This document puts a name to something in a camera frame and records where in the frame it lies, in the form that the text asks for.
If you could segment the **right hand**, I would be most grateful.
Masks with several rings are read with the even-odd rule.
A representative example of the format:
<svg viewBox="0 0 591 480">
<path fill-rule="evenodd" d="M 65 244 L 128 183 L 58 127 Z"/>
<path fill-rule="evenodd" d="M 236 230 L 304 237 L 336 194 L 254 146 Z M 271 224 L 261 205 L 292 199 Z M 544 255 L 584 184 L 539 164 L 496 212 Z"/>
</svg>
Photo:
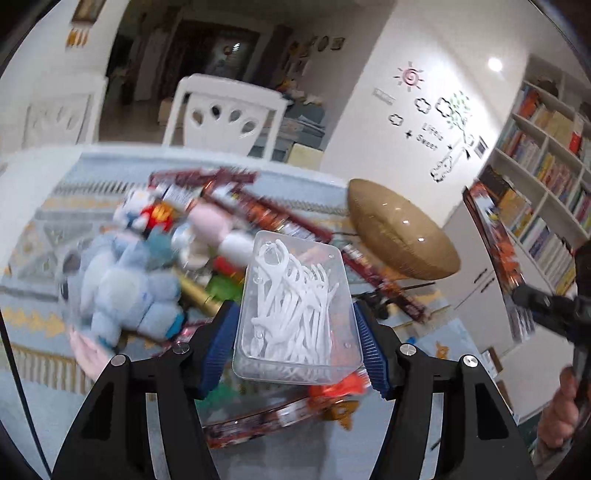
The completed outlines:
<svg viewBox="0 0 591 480">
<path fill-rule="evenodd" d="M 538 424 L 538 439 L 550 449 L 562 447 L 570 440 L 579 423 L 579 408 L 575 404 L 579 382 L 573 368 L 564 368 L 559 380 L 560 386 Z"/>
</svg>

